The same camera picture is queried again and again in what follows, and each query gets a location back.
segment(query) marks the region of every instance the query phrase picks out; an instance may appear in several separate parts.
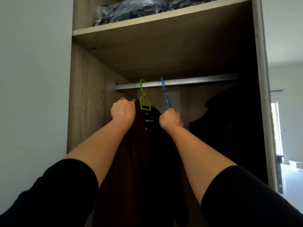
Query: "person's left hand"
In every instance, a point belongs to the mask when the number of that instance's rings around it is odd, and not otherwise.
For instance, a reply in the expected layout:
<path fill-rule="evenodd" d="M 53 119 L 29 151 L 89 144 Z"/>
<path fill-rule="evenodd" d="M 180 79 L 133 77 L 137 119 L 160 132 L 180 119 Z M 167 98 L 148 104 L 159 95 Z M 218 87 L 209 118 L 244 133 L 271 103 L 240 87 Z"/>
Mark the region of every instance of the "person's left hand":
<path fill-rule="evenodd" d="M 126 98 L 122 97 L 116 103 L 113 104 L 111 109 L 111 114 L 113 120 L 119 120 L 120 122 L 125 122 L 130 128 L 134 122 L 134 117 L 136 115 L 135 99 L 128 101 Z"/>

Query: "person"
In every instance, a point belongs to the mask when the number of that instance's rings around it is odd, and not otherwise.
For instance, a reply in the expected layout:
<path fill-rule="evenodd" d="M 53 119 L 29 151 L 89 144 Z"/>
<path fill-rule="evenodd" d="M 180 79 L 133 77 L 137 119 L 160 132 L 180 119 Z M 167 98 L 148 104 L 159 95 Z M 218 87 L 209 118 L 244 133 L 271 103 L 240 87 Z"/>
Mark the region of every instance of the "person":
<path fill-rule="evenodd" d="M 19 195 L 0 216 L 0 226 L 84 226 L 98 187 L 134 122 L 134 100 L 121 98 L 111 114 L 111 122 Z M 303 215 L 284 198 L 184 129 L 179 112 L 168 109 L 159 123 L 176 144 L 210 226 L 303 226 Z"/>

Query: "black sleeve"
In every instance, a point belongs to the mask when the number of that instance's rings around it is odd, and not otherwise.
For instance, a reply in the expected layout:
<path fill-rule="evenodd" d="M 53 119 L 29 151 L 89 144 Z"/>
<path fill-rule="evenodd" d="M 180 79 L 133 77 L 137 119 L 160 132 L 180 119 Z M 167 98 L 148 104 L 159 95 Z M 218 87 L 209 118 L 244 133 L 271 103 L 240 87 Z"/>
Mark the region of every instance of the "black sleeve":
<path fill-rule="evenodd" d="M 240 166 L 217 175 L 201 208 L 210 226 L 303 226 L 303 214 Z"/>
<path fill-rule="evenodd" d="M 84 226 L 97 192 L 96 175 L 87 164 L 61 160 L 0 215 L 0 226 Z"/>

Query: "metal rod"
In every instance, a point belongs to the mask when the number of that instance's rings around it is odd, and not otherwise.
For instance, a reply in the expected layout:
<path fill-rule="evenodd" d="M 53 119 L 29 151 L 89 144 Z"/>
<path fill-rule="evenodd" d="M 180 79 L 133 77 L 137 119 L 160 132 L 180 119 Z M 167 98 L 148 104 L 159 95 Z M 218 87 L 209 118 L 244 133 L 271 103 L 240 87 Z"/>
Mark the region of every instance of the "metal rod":
<path fill-rule="evenodd" d="M 224 74 L 224 75 L 216 75 L 216 76 L 203 76 L 203 77 L 195 77 L 195 78 L 187 78 L 187 79 L 176 79 L 176 80 L 165 80 L 165 86 L 181 86 L 181 85 L 190 85 L 190 84 L 202 84 L 202 83 L 212 83 L 219 81 L 228 81 L 228 80 L 238 80 L 238 74 Z M 161 81 L 152 81 L 142 83 L 142 87 L 162 87 Z M 120 84 L 116 85 L 116 91 L 123 91 L 129 89 L 138 89 L 140 88 L 139 83 L 133 84 Z"/>

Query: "wooden shelf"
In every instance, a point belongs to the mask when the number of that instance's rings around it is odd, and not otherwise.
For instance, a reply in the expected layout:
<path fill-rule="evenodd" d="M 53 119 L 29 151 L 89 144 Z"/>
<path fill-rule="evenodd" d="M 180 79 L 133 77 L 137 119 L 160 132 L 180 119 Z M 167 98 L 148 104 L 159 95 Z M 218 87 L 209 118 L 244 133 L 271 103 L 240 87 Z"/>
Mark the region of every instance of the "wooden shelf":
<path fill-rule="evenodd" d="M 73 31 L 130 81 L 257 70 L 251 0 L 219 0 Z"/>

